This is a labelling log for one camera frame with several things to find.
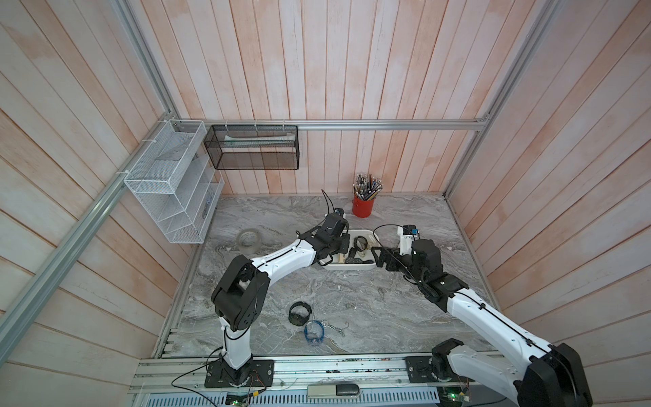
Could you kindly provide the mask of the black square smartwatch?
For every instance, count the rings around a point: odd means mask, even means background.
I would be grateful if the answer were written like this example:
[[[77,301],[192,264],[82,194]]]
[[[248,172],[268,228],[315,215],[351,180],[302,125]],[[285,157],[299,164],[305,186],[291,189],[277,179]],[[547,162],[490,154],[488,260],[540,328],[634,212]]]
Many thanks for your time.
[[[364,252],[369,248],[369,243],[366,237],[357,236],[354,238],[354,248],[358,252]]]

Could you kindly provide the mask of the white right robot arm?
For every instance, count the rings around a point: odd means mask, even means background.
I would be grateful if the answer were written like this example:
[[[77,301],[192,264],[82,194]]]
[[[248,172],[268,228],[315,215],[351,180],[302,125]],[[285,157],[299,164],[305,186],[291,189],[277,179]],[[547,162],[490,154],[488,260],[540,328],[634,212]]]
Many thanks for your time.
[[[408,276],[428,301],[464,322],[502,355],[486,356],[451,338],[432,349],[425,366],[414,367],[419,380],[468,378],[520,406],[593,404],[578,352],[518,326],[467,283],[445,272],[440,249],[432,240],[415,239],[406,253],[385,247],[371,251],[377,266]]]

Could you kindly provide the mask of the blue transparent watch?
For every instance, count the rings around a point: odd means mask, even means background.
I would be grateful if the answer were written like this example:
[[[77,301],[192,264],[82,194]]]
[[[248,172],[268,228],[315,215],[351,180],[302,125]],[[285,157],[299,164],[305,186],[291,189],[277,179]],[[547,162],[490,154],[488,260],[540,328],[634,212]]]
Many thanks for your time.
[[[319,346],[325,338],[325,328],[319,321],[309,321],[303,327],[303,335],[310,346]]]

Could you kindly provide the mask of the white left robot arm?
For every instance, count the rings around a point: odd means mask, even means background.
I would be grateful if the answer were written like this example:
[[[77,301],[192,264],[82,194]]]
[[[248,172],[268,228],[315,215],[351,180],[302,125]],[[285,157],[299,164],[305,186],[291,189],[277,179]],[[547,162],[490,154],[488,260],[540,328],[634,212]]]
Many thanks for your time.
[[[250,346],[250,329],[261,314],[270,286],[315,263],[332,263],[337,254],[348,252],[349,242],[347,233],[327,237],[305,232],[272,254],[252,259],[239,255],[229,264],[211,295],[220,317],[223,349],[208,363],[206,388],[271,386],[274,361],[255,361]]]

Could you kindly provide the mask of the black strap watch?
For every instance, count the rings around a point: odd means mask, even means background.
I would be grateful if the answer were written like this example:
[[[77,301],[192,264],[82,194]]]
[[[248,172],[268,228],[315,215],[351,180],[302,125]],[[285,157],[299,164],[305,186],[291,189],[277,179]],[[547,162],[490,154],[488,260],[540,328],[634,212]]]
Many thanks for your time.
[[[357,258],[357,249],[356,247],[352,247],[349,250],[348,257],[345,259],[346,264],[354,264],[354,259],[359,259]]]

